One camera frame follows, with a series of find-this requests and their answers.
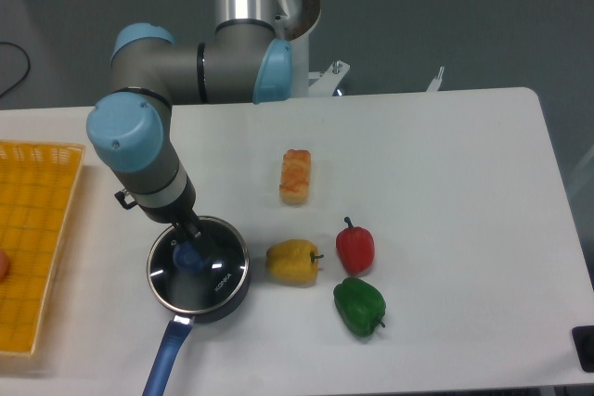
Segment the gray floor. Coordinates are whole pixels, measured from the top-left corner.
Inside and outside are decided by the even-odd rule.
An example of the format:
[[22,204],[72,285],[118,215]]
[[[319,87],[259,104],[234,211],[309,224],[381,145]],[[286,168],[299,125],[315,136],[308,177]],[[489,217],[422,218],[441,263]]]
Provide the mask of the gray floor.
[[[113,42],[148,21],[180,43],[213,39],[213,0],[0,0],[0,40],[31,55],[0,109],[92,105],[108,91]],[[594,0],[322,0],[311,70],[351,64],[350,95],[527,86],[542,102],[562,177],[594,144]],[[0,47],[0,91],[23,68]],[[572,200],[594,271],[594,180]]]

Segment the bell pepper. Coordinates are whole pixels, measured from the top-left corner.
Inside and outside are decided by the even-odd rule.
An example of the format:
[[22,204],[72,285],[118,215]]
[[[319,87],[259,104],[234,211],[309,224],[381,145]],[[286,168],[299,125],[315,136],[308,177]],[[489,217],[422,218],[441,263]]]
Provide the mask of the bell pepper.
[[373,263],[373,236],[363,227],[354,227],[349,217],[345,217],[344,222],[348,227],[336,236],[336,250],[346,272],[349,275],[357,275]]
[[385,328],[381,319],[386,314],[386,301],[360,278],[347,277],[337,285],[334,304],[346,327],[360,338],[371,336],[378,325]]
[[266,252],[266,268],[276,278],[297,283],[316,280],[317,246],[308,240],[287,240]]

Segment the yellow basket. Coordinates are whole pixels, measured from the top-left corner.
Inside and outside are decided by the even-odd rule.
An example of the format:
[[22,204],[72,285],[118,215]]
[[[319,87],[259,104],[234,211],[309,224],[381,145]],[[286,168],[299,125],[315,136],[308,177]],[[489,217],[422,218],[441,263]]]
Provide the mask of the yellow basket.
[[0,141],[0,354],[31,355],[84,146]]

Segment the blue handle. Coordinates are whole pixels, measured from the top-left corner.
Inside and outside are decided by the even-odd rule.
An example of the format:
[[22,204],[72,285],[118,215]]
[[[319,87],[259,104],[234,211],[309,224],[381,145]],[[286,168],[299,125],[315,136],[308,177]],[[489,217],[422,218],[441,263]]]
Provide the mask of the blue handle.
[[169,321],[157,357],[150,370],[150,375],[148,375],[143,396],[163,395],[167,380],[169,380],[169,375],[174,367],[175,356],[191,330],[192,324],[185,325],[175,320]]

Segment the white bracket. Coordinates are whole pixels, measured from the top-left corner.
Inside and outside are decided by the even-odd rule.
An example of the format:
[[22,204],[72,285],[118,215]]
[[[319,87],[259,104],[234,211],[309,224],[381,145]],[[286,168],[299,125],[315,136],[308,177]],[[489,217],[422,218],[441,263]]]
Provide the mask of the white bracket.
[[335,60],[325,72],[313,71],[309,73],[309,97],[333,96],[342,78],[349,72],[351,66],[341,60]]

